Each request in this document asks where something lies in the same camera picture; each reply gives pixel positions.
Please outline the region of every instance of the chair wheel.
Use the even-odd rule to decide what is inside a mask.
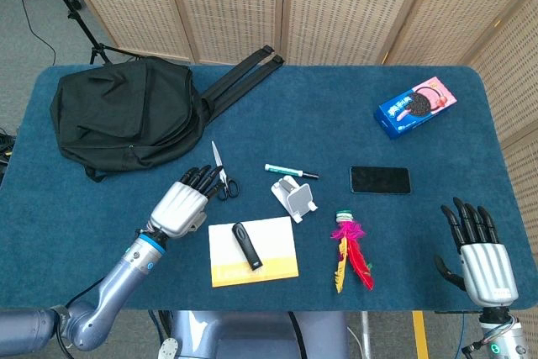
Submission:
[[[82,5],[78,0],[71,0],[70,4],[75,10],[80,10],[82,8]]]

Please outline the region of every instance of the blue ring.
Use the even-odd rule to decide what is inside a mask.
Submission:
[[[148,237],[147,235],[140,235],[139,237],[140,239],[142,239],[143,241],[145,241],[146,243],[148,243],[149,245],[151,245],[152,247],[154,247],[157,251],[159,251],[162,255],[165,254],[165,249],[162,248],[160,245],[158,245],[154,240],[152,240],[150,237]]]

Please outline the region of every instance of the black backpack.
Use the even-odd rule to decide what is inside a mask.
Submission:
[[[265,45],[202,95],[187,66],[155,57],[62,77],[50,105],[60,152],[96,182],[106,177],[96,170],[141,170],[176,159],[209,122],[284,63],[275,55],[237,83],[272,52]]]

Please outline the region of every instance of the robotic arm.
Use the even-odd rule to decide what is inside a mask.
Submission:
[[[518,297],[512,265],[506,248],[500,244],[493,219],[488,211],[477,210],[469,203],[454,198],[460,221],[445,205],[441,206],[448,219],[452,237],[462,262],[463,277],[451,272],[440,256],[435,265],[441,276],[483,308],[479,318],[484,337],[462,349],[465,358],[471,353],[488,348],[492,359],[530,359],[521,323],[509,313]]]
[[[104,343],[119,310],[165,254],[166,242],[197,230],[206,219],[205,205],[224,186],[222,182],[212,186],[222,167],[206,176],[210,168],[194,167],[174,182],[155,207],[146,229],[139,231],[139,237],[99,283],[96,308],[75,300],[65,307],[0,315],[0,356],[38,351],[54,333],[65,336],[81,351]]]

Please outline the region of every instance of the yellow feather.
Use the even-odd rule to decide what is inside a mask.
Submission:
[[[336,291],[340,293],[344,288],[345,262],[347,261],[347,238],[342,238],[338,245],[342,259],[338,261],[338,269],[335,272]]]

